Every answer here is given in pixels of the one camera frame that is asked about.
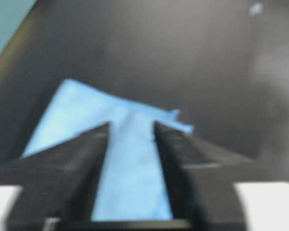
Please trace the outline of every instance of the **blue fabric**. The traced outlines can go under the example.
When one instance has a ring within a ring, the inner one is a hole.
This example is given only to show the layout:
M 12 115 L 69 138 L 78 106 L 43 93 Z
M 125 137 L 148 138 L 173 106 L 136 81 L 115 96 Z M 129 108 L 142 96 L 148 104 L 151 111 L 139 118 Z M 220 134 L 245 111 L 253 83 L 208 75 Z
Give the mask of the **blue fabric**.
M 23 157 L 110 121 L 92 220 L 171 219 L 153 123 L 192 132 L 193 126 L 176 121 L 178 114 L 178 110 L 121 99 L 68 79 L 53 97 Z

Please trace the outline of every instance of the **black surface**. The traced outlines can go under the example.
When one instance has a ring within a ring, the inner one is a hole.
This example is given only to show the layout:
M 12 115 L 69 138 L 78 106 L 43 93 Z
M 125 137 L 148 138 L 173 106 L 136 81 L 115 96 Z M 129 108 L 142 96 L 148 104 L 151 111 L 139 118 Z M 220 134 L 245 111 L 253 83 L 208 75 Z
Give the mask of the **black surface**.
M 193 221 L 195 230 L 245 231 L 246 216 L 234 184 L 278 179 L 257 161 L 228 162 L 229 153 L 219 149 L 209 152 L 222 161 L 210 160 L 194 138 L 159 123 L 155 136 L 173 216 Z
M 69 77 L 179 108 L 205 140 L 289 179 L 289 1 L 251 17 L 254 2 L 39 0 L 0 56 L 0 163 Z
M 191 231 L 190 221 L 185 219 L 174 219 L 170 221 L 120 221 L 120 222 L 67 222 L 59 223 L 58 231 Z
M 205 153 L 207 158 L 215 161 L 221 166 L 238 165 L 254 162 L 254 159 L 245 157 L 242 154 L 232 152 L 223 147 L 207 142 L 201 138 L 189 136 L 190 142 Z
M 42 230 L 46 218 L 91 218 L 108 140 L 108 125 L 21 160 L 0 166 L 0 185 L 19 185 L 8 231 Z

